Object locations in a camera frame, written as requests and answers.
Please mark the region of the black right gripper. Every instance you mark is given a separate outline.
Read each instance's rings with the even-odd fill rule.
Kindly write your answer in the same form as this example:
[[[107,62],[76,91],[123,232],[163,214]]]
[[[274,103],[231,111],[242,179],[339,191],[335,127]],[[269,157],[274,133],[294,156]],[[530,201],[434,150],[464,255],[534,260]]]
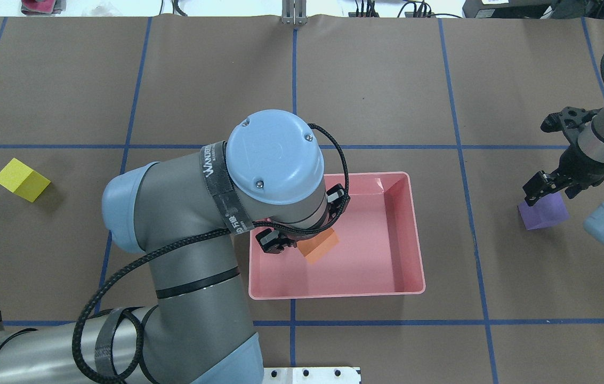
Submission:
[[[555,173],[537,172],[523,185],[524,201],[533,207],[539,199],[565,190],[568,199],[575,198],[589,187],[604,182],[604,163],[586,156],[577,146],[571,145],[559,158]]]

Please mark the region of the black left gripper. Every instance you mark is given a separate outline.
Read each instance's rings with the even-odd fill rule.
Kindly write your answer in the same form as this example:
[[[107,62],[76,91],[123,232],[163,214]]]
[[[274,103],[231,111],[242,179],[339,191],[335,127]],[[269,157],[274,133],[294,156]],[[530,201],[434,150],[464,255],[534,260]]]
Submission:
[[[336,184],[326,192],[325,211],[316,211],[305,220],[298,222],[278,222],[282,226],[294,229],[318,229],[333,222],[336,217],[345,212],[350,201],[348,190],[342,184]],[[255,235],[255,240],[263,253],[280,254],[287,248],[297,248],[297,241],[293,238],[310,238],[314,234],[299,234],[291,231],[266,228]]]

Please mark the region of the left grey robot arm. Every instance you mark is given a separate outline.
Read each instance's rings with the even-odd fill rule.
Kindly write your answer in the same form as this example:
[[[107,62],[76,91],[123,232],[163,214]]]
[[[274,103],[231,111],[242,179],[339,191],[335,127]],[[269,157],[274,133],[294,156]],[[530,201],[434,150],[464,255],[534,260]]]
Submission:
[[[317,124],[269,109],[226,141],[151,162],[105,187],[112,242],[139,258],[112,274],[74,323],[5,330],[0,383],[261,383],[260,336],[232,238],[261,229],[280,253],[331,229],[350,178],[327,189]]]

